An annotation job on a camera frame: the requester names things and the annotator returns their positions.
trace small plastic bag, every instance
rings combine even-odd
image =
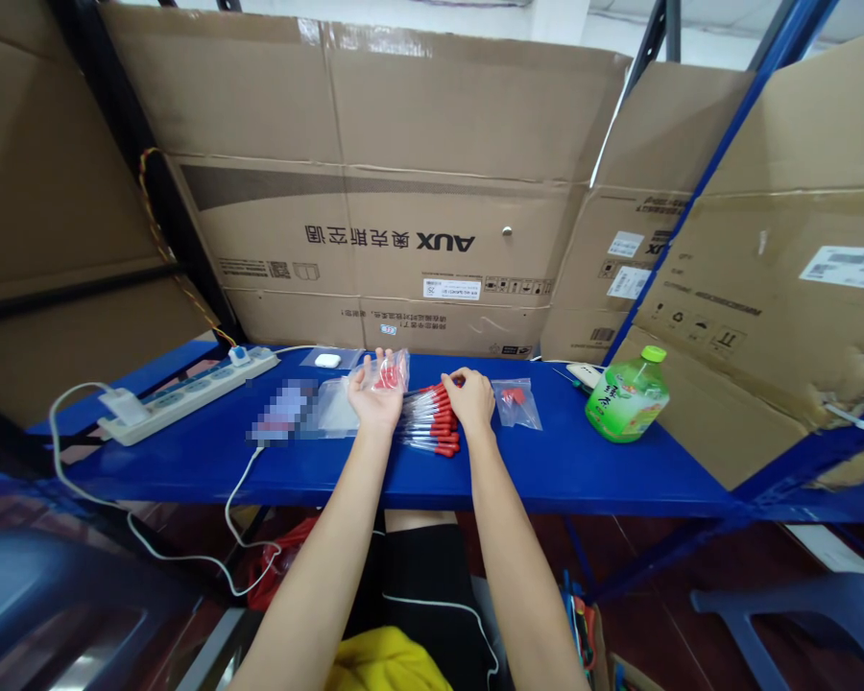
[[[521,425],[538,431],[543,429],[538,406],[531,393],[531,379],[494,379],[490,383],[503,427]]]
[[[350,377],[355,376],[365,364],[359,364],[352,369]],[[410,351],[406,348],[398,350],[390,357],[384,356],[378,361],[372,358],[372,366],[365,373],[362,389],[370,387],[372,391],[395,391],[404,394],[410,390]]]
[[[358,415],[348,402],[348,382],[364,368],[365,364],[361,363],[349,376],[329,379],[320,385],[317,394],[317,428],[324,439],[354,437],[358,432]],[[385,357],[380,364],[376,358],[372,358],[371,369],[362,382],[362,389],[371,387],[372,391],[386,391],[391,395],[403,395],[409,386],[410,352],[406,348]]]
[[[354,437],[358,415],[348,402],[348,377],[328,379],[317,394],[317,429],[324,439]]]

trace green tea bottle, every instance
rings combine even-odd
[[[586,417],[608,441],[638,440],[669,402],[660,362],[665,350],[648,345],[635,360],[611,365],[586,404]]]

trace human arm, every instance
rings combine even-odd
[[[560,591],[496,445],[490,380],[461,368],[442,381],[468,440],[477,532],[516,688],[588,689]]]
[[[376,356],[383,358],[380,348]],[[366,355],[365,368],[349,381],[359,428],[339,482],[269,605],[230,691],[324,688],[365,566],[403,401],[402,391],[362,390],[370,362]]]

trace human hand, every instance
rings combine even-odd
[[[455,379],[463,379],[464,386],[459,388]],[[460,368],[450,376],[443,374],[442,383],[448,391],[451,410],[464,425],[465,434],[475,435],[490,429],[496,399],[487,377],[476,369]]]
[[[374,352],[377,362],[386,357],[393,358],[394,352],[388,348],[387,353],[381,348]],[[372,357],[365,355],[365,366],[348,381],[348,402],[358,415],[359,429],[378,430],[385,434],[393,434],[397,421],[400,419],[400,409],[403,407],[403,391],[400,389],[381,389],[372,391],[371,387],[362,388],[365,377],[372,367]]]

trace power strip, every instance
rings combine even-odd
[[[118,417],[100,417],[97,424],[122,445],[137,444],[279,363],[268,348],[255,347],[249,354],[250,361],[244,365],[234,365],[230,360],[225,360],[176,386],[143,398],[141,402],[151,414],[143,422],[125,425]]]

